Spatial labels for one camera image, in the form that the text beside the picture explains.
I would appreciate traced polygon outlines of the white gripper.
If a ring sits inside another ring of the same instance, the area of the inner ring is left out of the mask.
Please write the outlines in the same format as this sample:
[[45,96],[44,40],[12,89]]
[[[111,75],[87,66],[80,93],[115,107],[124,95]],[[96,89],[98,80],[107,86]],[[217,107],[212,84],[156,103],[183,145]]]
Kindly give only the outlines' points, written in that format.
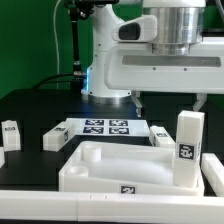
[[194,111],[209,94],[224,93],[224,37],[194,36],[194,23],[162,22],[143,15],[111,31],[115,45],[106,55],[104,82],[110,89],[132,90],[142,116],[139,91],[197,93]]

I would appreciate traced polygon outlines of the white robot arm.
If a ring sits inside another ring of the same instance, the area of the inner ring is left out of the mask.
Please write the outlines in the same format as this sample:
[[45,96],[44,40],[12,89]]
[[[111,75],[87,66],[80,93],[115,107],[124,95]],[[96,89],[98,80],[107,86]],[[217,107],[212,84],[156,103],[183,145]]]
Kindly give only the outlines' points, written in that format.
[[96,56],[88,94],[115,99],[142,92],[194,93],[198,111],[209,94],[224,94],[224,34],[203,33],[206,0],[118,0],[142,4],[127,22],[111,6],[93,16]]

